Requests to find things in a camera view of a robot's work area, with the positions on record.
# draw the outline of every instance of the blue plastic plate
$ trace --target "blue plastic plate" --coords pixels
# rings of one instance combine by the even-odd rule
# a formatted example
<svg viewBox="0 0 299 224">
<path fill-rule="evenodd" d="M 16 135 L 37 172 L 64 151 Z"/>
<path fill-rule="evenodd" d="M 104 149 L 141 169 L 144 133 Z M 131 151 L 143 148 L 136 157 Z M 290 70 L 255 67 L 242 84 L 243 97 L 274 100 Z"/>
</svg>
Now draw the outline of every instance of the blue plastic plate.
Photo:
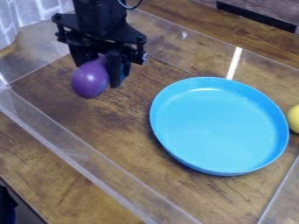
<svg viewBox="0 0 299 224">
<path fill-rule="evenodd" d="M 271 99 L 222 78 L 190 78 L 168 86 L 151 107 L 154 133 L 192 169 L 220 176 L 254 172 L 284 152 L 288 126 Z"/>
</svg>

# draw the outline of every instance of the transparent plastic wall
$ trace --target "transparent plastic wall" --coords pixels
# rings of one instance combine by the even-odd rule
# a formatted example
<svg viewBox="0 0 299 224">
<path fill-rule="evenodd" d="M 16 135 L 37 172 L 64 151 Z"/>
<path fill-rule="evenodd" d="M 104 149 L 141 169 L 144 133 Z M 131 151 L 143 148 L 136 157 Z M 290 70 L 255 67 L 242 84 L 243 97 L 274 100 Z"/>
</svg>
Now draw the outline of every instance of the transparent plastic wall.
<svg viewBox="0 0 299 224">
<path fill-rule="evenodd" d="M 108 90 L 109 92 L 107 91 L 107 94 L 95 101 L 80 100 L 75 94 L 59 94 L 61 89 L 56 86 L 55 77 L 57 76 L 55 74 L 27 75 L 20 80 L 12 76 L 13 78 L 9 78 L 7 82 L 11 85 L 7 84 L 1 88 L 0 109 L 145 223 L 187 224 L 220 223 L 220 221 L 240 223 L 244 219 L 258 221 L 260 211 L 267 206 L 295 160 L 298 146 L 295 136 L 291 136 L 286 153 L 275 164 L 238 178 L 203 175 L 182 167 L 168 157 L 162 157 L 160 149 L 155 147 L 145 149 L 144 161 L 148 162 L 148 167 L 143 173 L 147 173 L 148 177 L 158 175 L 152 167 L 163 165 L 170 167 L 174 177 L 183 179 L 179 183 L 178 179 L 167 179 L 167 173 L 159 173 L 162 176 L 159 179 L 167 181 L 168 186 L 164 188 L 159 179 L 148 179 L 139 171 L 128 170 L 127 163 L 120 161 L 113 152 L 104 149 L 104 146 L 101 147 L 100 141 L 104 138 L 96 136 L 96 128 L 103 126 L 104 120 L 100 117 L 108 113 L 108 108 L 105 110 L 104 108 L 111 106 L 109 103 L 119 104 L 119 101 L 113 101 L 113 97 L 120 99 L 120 95 L 127 95 L 121 103 L 128 106 L 121 108 L 121 113 L 131 115 L 129 125 L 141 123 L 145 127 L 140 129 L 150 129 L 144 119 L 147 120 L 152 98 L 148 96 L 143 98 L 145 97 L 143 93 L 152 89 L 147 86 L 147 82 L 159 83 L 155 87 L 156 91 L 158 88 L 162 90 L 170 81 L 192 76 L 219 76 L 242 81 L 263 91 L 286 111 L 298 103 L 299 89 L 295 83 L 299 83 L 299 71 L 139 10 L 129 14 L 128 20 L 129 24 L 148 36 L 147 51 L 151 55 L 148 63 L 154 63 L 150 68 L 155 67 L 155 63 L 163 63 L 166 67 L 175 67 L 176 70 L 172 70 L 172 73 L 164 73 L 159 71 L 159 68 L 156 70 L 148 67 L 140 70 L 133 69 L 133 75 L 127 78 L 124 87 L 117 91 Z M 156 71 L 162 75 L 137 72 L 141 69 Z M 140 80 L 144 76 L 151 79 L 144 80 L 143 83 Z M 35 85 L 41 85 L 44 79 L 47 86 L 43 90 L 35 89 Z M 60 81 L 63 85 L 69 85 L 67 79 Z M 55 112 L 60 103 L 59 99 L 63 97 L 65 99 L 61 106 L 64 105 L 69 111 L 73 111 L 73 121 L 65 117 L 65 114 Z M 145 105 L 132 108 L 133 104 L 129 103 L 135 97 L 143 98 Z M 85 123 L 85 125 L 92 123 L 93 126 L 87 134 L 79 130 L 76 123 Z M 113 125 L 125 129 L 121 123 L 113 123 Z M 147 135 L 140 134 L 139 136 L 145 142 L 148 141 Z M 121 147 L 115 139 L 111 139 L 109 144 L 112 148 Z M 131 145 L 129 153 L 141 155 L 141 151 L 137 151 L 140 149 Z M 124 154 L 129 164 L 141 163 L 133 156 L 125 156 Z M 203 200 L 202 195 L 210 195 L 210 200 Z"/>
</svg>

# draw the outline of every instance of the cable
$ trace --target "cable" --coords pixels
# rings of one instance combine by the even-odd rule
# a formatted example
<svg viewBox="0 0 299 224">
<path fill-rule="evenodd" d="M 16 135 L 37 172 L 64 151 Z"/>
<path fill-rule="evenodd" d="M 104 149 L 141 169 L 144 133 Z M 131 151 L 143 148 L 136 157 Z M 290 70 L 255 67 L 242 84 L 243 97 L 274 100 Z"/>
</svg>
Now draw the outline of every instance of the cable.
<svg viewBox="0 0 299 224">
<path fill-rule="evenodd" d="M 136 9 L 136 8 L 139 7 L 139 5 L 141 4 L 143 1 L 144 1 L 144 0 L 139 0 L 137 4 L 136 4 L 135 6 L 132 6 L 132 7 L 127 7 L 127 5 L 123 4 L 121 0 L 117 0 L 119 4 L 120 4 L 127 10 L 129 10 L 129 11 L 133 10 L 133 9 Z"/>
</svg>

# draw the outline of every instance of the yellow ball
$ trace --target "yellow ball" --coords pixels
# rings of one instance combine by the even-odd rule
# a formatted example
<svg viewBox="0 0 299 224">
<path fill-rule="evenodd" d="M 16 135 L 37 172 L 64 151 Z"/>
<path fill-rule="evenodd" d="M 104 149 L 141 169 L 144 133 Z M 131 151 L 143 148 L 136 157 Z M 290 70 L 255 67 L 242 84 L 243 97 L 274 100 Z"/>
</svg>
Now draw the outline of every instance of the yellow ball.
<svg viewBox="0 0 299 224">
<path fill-rule="evenodd" d="M 291 131 L 299 133 L 299 104 L 292 106 L 287 112 L 286 119 Z"/>
</svg>

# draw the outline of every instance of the wooden table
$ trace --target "wooden table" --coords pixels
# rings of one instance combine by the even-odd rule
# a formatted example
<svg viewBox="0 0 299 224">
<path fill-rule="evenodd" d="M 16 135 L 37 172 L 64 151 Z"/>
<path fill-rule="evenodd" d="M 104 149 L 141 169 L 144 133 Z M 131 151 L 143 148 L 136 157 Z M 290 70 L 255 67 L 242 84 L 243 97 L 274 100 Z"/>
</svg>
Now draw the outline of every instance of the wooden table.
<svg viewBox="0 0 299 224">
<path fill-rule="evenodd" d="M 299 39 L 284 31 L 191 1 L 148 1 L 143 9 L 296 66 Z M 71 92 L 73 68 L 67 57 L 13 83 L 12 88 L 203 223 L 256 223 L 295 160 L 299 137 L 291 135 L 284 155 L 259 172 L 238 178 L 198 173 L 164 152 L 147 118 L 160 89 L 191 75 L 151 59 L 144 67 L 135 66 L 119 90 L 85 101 Z M 262 59 L 248 60 L 236 80 L 263 90 L 286 111 L 298 103 L 299 77 L 291 72 L 282 75 L 275 68 Z M 1 177 L 49 223 L 141 222 L 4 115 L 0 119 Z"/>
</svg>

